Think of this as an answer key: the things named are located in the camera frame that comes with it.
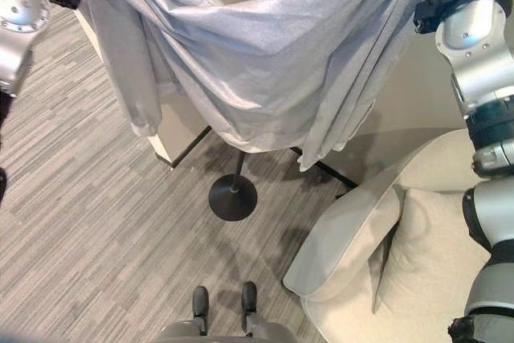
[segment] gray fabric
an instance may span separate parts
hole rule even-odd
[[[229,144],[300,145],[301,169],[341,150],[413,34],[421,0],[84,0],[139,135],[159,95],[186,92]]]

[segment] silver cylinder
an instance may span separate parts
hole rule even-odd
[[[471,287],[466,304],[466,315],[478,308],[506,308],[514,310],[514,263],[485,267]]]
[[[514,318],[510,316],[483,314],[474,318],[473,337],[487,343],[505,343],[514,340]]]
[[[506,15],[495,0],[476,0],[439,25],[436,43],[453,68],[462,114],[514,94],[514,59],[506,44]]]
[[[474,197],[476,215],[489,243],[494,246],[514,239],[514,176],[481,182]]]

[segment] chair cushion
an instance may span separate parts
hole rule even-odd
[[[489,256],[468,235],[462,196],[407,191],[374,314],[367,267],[330,301],[303,300],[329,343],[451,341],[447,327],[463,315],[471,284]]]

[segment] beige pillow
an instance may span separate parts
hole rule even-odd
[[[463,315],[471,285],[489,254],[468,234],[463,194],[410,189],[377,292],[377,309],[395,316],[430,316],[447,337]]]

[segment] gray cloth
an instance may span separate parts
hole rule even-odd
[[[421,0],[84,0],[137,134],[185,92],[249,153],[299,145],[302,170],[341,150],[413,34]]]

